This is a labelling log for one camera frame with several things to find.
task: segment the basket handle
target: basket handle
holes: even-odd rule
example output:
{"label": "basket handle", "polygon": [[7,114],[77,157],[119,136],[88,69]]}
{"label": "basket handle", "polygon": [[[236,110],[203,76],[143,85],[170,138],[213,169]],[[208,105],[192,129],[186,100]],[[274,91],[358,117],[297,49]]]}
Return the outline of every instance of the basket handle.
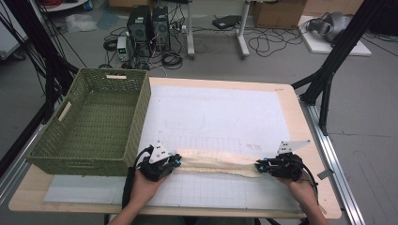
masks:
{"label": "basket handle", "polygon": [[70,101],[68,101],[67,105],[65,106],[64,110],[61,112],[61,115],[59,115],[58,120],[62,121],[65,117],[65,115],[67,115],[67,113],[70,110],[70,106],[72,106],[72,104],[70,103]]}
{"label": "basket handle", "polygon": [[67,167],[74,169],[97,169],[98,166],[90,162],[68,162]]}

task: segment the black pole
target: black pole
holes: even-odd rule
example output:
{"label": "black pole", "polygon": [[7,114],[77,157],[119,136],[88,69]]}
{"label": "black pole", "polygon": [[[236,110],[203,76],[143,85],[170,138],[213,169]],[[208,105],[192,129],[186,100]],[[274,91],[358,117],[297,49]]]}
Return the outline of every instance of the black pole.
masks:
{"label": "black pole", "polygon": [[328,135],[326,126],[332,79],[337,69],[357,45],[377,13],[387,2],[388,0],[364,0],[350,24],[340,35],[322,67],[316,73],[292,84],[294,89],[298,89],[310,83],[305,93],[300,95],[300,99],[309,105],[314,105],[316,99],[323,93],[319,126],[325,135]]}

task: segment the wooden table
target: wooden table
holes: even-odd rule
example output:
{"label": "wooden table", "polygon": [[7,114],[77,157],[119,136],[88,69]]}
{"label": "wooden table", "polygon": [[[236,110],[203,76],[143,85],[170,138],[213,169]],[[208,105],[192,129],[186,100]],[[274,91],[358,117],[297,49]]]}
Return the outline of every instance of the wooden table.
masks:
{"label": "wooden table", "polygon": [[[296,151],[314,174],[319,184],[319,204],[326,218],[339,218],[342,213],[328,178],[319,180],[316,174],[325,170],[321,157],[314,144],[312,133],[299,105],[296,93],[288,84],[255,83],[255,82],[221,82],[204,80],[183,80],[150,78],[151,85],[169,85],[186,87],[225,88],[239,90],[269,91],[278,95],[283,110],[284,120],[293,141],[310,140],[311,143]],[[43,172],[32,165],[22,180],[14,196],[9,202],[13,211],[29,212],[70,212],[70,213],[102,213],[117,214],[120,205],[88,204],[88,203],[57,203],[44,202],[44,196],[54,176]],[[281,210],[252,209],[218,209],[218,208],[183,208],[147,206],[142,214],[148,215],[179,215],[204,217],[243,217],[243,218],[303,218],[302,212],[286,212]]]}

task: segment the cardboard box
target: cardboard box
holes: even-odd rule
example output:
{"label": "cardboard box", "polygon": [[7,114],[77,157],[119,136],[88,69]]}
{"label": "cardboard box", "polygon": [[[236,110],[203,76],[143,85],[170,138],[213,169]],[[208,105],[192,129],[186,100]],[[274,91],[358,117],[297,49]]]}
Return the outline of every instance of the cardboard box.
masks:
{"label": "cardboard box", "polygon": [[283,0],[276,4],[256,3],[253,20],[256,27],[296,29],[307,0]]}
{"label": "cardboard box", "polygon": [[358,8],[362,5],[363,0],[351,0],[347,7],[345,8],[344,13],[347,15],[355,15],[357,13]]}
{"label": "cardboard box", "polygon": [[109,0],[112,8],[131,8],[132,6],[152,6],[152,0]]}
{"label": "cardboard box", "polygon": [[354,15],[363,0],[308,0],[303,15],[320,17],[325,12],[340,11]]}

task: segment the gray floor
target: gray floor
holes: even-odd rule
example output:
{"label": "gray floor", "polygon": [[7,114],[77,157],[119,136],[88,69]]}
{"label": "gray floor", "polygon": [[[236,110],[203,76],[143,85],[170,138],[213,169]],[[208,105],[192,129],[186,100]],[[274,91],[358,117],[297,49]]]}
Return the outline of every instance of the gray floor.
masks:
{"label": "gray floor", "polygon": [[[85,13],[81,9],[55,14],[62,21],[68,14]],[[101,8],[89,12],[99,21]],[[118,20],[110,30],[65,34],[71,46],[88,67],[104,63],[103,38],[111,30],[126,24]],[[251,56],[240,59],[237,41],[231,33],[195,33],[198,54],[194,60],[184,59],[183,67],[166,70],[169,78],[240,81],[255,83],[294,83],[315,72],[327,58],[309,53],[304,43],[289,45],[271,57],[262,58],[250,50]],[[398,53],[397,43],[373,40]],[[349,56],[338,70],[331,90],[328,130],[345,176],[367,224],[395,224],[398,221],[397,57],[366,40],[371,57]],[[68,48],[68,60],[83,65]],[[114,62],[112,66],[120,67]],[[160,69],[150,71],[153,77],[164,77]],[[305,89],[297,90],[301,94]],[[0,157],[2,157],[31,120],[44,99],[30,61],[0,62]],[[102,215],[33,214],[8,210],[9,197],[0,207],[0,223],[8,224],[101,224]],[[279,220],[298,224],[297,220]],[[330,224],[348,224],[343,216]]]}

